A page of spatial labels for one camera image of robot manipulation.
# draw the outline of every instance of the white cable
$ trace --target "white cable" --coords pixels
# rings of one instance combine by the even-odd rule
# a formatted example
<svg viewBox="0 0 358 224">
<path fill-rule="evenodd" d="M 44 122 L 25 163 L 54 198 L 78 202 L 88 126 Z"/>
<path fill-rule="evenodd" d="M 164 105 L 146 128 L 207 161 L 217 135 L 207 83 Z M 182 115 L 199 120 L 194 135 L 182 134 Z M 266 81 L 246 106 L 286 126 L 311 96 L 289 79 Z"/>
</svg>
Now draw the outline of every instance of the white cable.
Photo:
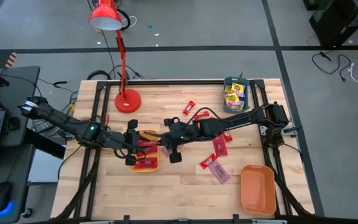
<svg viewBox="0 0 358 224">
<path fill-rule="evenodd" d="M 131 18 L 131 17 L 135 18 L 135 22 L 134 22 L 132 25 L 130 25 L 128 28 L 133 27 L 133 26 L 136 25 L 136 23 L 137 23 L 137 18 L 136 18 L 136 16 L 129 16 L 129 18 Z"/>
<path fill-rule="evenodd" d="M 354 63 L 351 63 L 351 67 L 347 69 L 347 71 L 351 74 L 351 78 L 358 83 L 358 81 L 353 77 L 353 67 Z"/>
</svg>

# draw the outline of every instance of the lamp base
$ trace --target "lamp base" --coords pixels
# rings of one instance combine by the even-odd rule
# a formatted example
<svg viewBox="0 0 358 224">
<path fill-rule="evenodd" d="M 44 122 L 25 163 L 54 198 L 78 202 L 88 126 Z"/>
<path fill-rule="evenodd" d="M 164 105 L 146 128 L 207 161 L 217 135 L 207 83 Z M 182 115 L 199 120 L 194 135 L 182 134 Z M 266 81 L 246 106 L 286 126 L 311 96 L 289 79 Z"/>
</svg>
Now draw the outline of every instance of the lamp base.
<svg viewBox="0 0 358 224">
<path fill-rule="evenodd" d="M 122 113 L 133 113 L 139 107 L 141 103 L 140 95 L 135 90 L 126 89 L 124 92 L 124 99 L 121 99 L 121 94 L 116 96 L 116 108 Z"/>
</svg>

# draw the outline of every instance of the red desk lamp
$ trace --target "red desk lamp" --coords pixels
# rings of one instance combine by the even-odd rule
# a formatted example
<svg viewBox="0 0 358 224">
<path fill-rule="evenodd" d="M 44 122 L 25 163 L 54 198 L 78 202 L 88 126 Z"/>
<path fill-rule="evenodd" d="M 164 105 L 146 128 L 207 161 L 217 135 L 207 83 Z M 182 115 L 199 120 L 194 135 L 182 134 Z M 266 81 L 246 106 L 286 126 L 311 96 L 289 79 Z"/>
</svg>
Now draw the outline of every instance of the red desk lamp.
<svg viewBox="0 0 358 224">
<path fill-rule="evenodd" d="M 100 30 L 116 30 L 116 40 L 122 61 L 121 91 L 117 94 L 115 99 L 116 108 L 123 113 L 135 112 L 140 107 L 141 99 L 137 91 L 125 89 L 126 53 L 120 30 L 122 28 L 122 21 L 114 6 L 114 0 L 99 0 L 99 6 L 93 10 L 89 17 L 89 23 Z"/>
</svg>

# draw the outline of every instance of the black desk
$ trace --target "black desk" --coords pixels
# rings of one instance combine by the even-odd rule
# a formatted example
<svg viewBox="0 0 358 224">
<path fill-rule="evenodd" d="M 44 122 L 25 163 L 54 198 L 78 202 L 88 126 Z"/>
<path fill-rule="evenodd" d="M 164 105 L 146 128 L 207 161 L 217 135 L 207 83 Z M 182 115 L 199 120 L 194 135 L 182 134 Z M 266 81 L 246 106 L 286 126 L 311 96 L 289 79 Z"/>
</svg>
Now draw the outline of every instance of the black desk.
<svg viewBox="0 0 358 224">
<path fill-rule="evenodd" d="M 4 71 L 5 75 L 26 78 L 37 83 L 39 67 L 21 67 L 10 68 Z M 9 181 L 13 183 L 11 201 L 12 207 L 9 213 L 0 215 L 0 223 L 14 223 L 20 218 L 24 211 L 25 201 L 27 198 L 27 179 L 32 164 L 35 148 L 53 148 L 61 152 L 55 153 L 54 156 L 63 157 L 64 148 L 59 145 L 53 145 L 45 138 L 36 136 L 32 131 L 27 129 L 28 119 L 21 116 L 18 105 L 23 105 L 27 97 L 33 96 L 35 86 L 33 84 L 20 80 L 18 78 L 4 77 L 10 82 L 9 87 L 0 88 L 0 102 L 9 109 L 10 116 L 17 116 L 21 120 L 21 128 L 17 131 L 10 131 L 1 139 L 0 148 L 0 183 L 6 181 L 10 171 Z"/>
</svg>

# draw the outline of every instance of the wooden table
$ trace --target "wooden table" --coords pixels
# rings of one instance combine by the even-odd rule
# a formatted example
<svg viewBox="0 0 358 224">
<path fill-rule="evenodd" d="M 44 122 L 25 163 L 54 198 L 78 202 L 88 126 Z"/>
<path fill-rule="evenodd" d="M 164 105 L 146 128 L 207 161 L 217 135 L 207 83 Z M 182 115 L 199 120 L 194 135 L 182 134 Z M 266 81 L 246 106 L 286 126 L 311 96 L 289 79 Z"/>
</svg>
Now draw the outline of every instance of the wooden table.
<svg viewBox="0 0 358 224">
<path fill-rule="evenodd" d="M 269 102 L 277 101 L 289 112 L 282 84 L 279 79 L 265 79 L 265 89 Z M 109 95 L 109 126 L 112 130 L 124 132 L 130 119 L 138 119 L 137 130 L 153 129 L 159 133 L 168 131 L 163 125 L 164 118 L 179 117 L 187 121 L 182 111 L 190 100 L 198 108 L 208 106 L 221 117 L 231 116 L 223 112 L 221 85 L 152 85 L 130 86 L 142 97 L 142 105 L 132 114 L 122 114 L 114 106 L 118 87 L 113 86 Z M 96 81 L 82 81 L 74 116 L 86 119 L 91 116 Z M 253 108 L 251 93 L 249 104 Z M 226 144 L 229 155 L 220 157 L 219 163 L 231 175 L 231 179 L 221 185 L 208 169 L 203 170 L 199 163 L 214 152 L 212 142 L 186 144 L 182 151 L 183 161 L 169 163 L 160 153 L 160 167 L 155 172 L 133 173 L 111 150 L 104 149 L 96 184 L 93 204 L 93 220 L 122 220 L 130 215 L 131 220 L 168 219 L 231 219 L 233 214 L 240 218 L 270 218 L 273 216 L 248 213 L 240 204 L 239 174 L 245 165 L 264 165 L 262 147 L 257 125 L 231 131 L 233 142 Z M 285 142 L 297 147 L 296 139 L 285 137 Z M 76 148 L 77 143 L 69 142 L 65 157 Z M 281 158 L 288 188 L 299 202 L 314 212 L 309 187 L 306 181 L 300 154 L 288 146 L 280 147 Z M 84 149 L 80 149 L 62 167 L 51 217 L 58 215 L 77 191 L 83 162 Z M 280 211 L 284 206 L 280 189 L 277 189 Z M 85 202 L 81 214 L 85 214 Z"/>
</svg>

